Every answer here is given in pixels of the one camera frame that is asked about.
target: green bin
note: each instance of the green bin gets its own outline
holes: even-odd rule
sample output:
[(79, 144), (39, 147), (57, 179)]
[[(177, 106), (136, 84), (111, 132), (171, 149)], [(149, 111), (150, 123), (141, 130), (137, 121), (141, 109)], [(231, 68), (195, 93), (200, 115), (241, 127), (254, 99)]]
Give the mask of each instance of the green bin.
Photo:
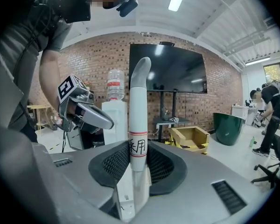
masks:
[(217, 140), (228, 146), (236, 143), (244, 120), (240, 117), (223, 113), (214, 113), (214, 128)]

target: white wall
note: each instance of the white wall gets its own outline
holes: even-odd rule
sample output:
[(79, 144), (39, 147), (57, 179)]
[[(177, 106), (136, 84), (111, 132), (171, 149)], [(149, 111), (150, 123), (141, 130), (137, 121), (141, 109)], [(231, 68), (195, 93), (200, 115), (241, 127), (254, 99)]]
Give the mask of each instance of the white wall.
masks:
[(279, 62), (280, 59), (274, 59), (243, 68), (242, 84), (244, 101), (250, 99), (250, 91), (261, 88), (262, 84), (266, 83), (266, 74), (263, 67)]

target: black mesh grille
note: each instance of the black mesh grille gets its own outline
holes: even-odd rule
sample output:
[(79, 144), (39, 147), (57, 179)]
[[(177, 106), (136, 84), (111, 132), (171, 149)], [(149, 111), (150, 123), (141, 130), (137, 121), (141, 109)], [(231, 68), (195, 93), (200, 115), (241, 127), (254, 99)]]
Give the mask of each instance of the black mesh grille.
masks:
[(113, 153), (103, 161), (104, 170), (119, 182), (130, 163), (130, 155), (128, 145), (121, 150)]
[(230, 214), (234, 214), (246, 206), (245, 202), (239, 197), (239, 195), (237, 195), (237, 193), (226, 181), (213, 183), (212, 186)]
[(56, 167), (61, 167), (61, 166), (67, 165), (72, 162), (73, 161), (70, 159), (62, 159), (62, 160), (57, 160), (54, 163), (55, 163)]
[(171, 159), (151, 146), (148, 146), (147, 150), (147, 164), (152, 184), (168, 177), (174, 169), (174, 164)]

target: window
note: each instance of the window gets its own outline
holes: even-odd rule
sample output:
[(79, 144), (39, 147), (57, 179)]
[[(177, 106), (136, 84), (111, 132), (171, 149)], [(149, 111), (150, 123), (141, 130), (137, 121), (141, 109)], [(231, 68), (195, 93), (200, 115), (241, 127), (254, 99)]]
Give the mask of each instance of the window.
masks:
[(280, 63), (264, 66), (266, 74), (266, 82), (270, 83), (275, 81), (280, 82)]
[(280, 65), (265, 66), (266, 82), (280, 81)]

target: curved pipe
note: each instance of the curved pipe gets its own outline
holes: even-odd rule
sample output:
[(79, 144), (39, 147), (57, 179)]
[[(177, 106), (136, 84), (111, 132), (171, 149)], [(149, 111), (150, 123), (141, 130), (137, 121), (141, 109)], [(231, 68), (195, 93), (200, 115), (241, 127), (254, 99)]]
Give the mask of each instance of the curved pipe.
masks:
[(146, 188), (147, 160), (147, 88), (146, 78), (151, 61), (142, 58), (131, 77), (130, 89), (130, 132), (129, 152), (133, 176), (133, 196), (135, 213), (144, 206), (149, 197)]
[(147, 88), (146, 78), (151, 68), (148, 57), (136, 65), (130, 89), (130, 156), (133, 171), (143, 171), (147, 153)]

